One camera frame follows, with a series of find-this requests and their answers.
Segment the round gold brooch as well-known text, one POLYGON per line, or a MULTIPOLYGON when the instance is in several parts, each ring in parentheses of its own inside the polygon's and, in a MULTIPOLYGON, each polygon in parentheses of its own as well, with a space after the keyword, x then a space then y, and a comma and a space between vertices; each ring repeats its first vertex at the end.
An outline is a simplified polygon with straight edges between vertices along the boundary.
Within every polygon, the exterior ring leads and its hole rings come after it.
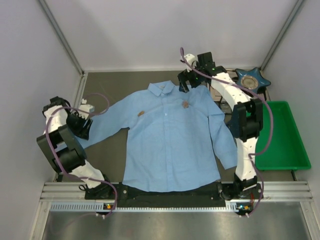
POLYGON ((142 116, 144 113, 145 113, 144 111, 141 111, 141 112, 138 113, 137 116, 140 117, 140 116, 142 116))

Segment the light blue shirt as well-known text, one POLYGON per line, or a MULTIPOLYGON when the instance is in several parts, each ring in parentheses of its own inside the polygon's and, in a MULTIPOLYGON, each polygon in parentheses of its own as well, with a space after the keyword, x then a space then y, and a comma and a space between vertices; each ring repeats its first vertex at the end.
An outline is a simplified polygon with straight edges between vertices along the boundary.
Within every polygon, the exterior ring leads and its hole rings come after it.
POLYGON ((225 169, 237 165, 225 115, 204 85, 184 93, 171 81, 151 83, 92 120, 89 139, 79 141, 84 148, 128 129, 122 182, 132 188, 189 191, 220 179, 217 162, 225 169))

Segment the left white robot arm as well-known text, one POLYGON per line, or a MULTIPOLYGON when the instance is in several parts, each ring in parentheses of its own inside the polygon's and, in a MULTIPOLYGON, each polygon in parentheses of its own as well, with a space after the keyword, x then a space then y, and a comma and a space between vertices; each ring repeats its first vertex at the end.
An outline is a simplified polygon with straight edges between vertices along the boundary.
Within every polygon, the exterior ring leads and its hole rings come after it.
POLYGON ((42 109, 45 130, 36 142, 57 174, 83 181, 79 189, 85 192, 85 199, 106 200, 116 191, 107 176, 89 163, 80 144, 80 140, 89 140, 94 110, 85 98, 77 108, 62 97, 51 98, 42 109))

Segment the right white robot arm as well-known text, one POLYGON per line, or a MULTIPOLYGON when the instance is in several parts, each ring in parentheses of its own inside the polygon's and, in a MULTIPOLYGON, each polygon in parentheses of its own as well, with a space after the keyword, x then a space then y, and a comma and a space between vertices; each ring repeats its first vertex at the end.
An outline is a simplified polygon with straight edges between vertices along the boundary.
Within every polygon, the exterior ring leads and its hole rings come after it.
POLYGON ((231 108, 231 119, 227 123, 237 145, 237 167, 232 186, 218 185, 220 196, 225 200, 250 196, 258 186, 255 170, 256 144, 263 129, 263 103, 247 95, 231 79, 223 66, 217 66, 211 52, 194 56, 180 50, 181 62, 186 69, 178 75, 182 91, 196 88, 206 82, 216 90, 231 108))

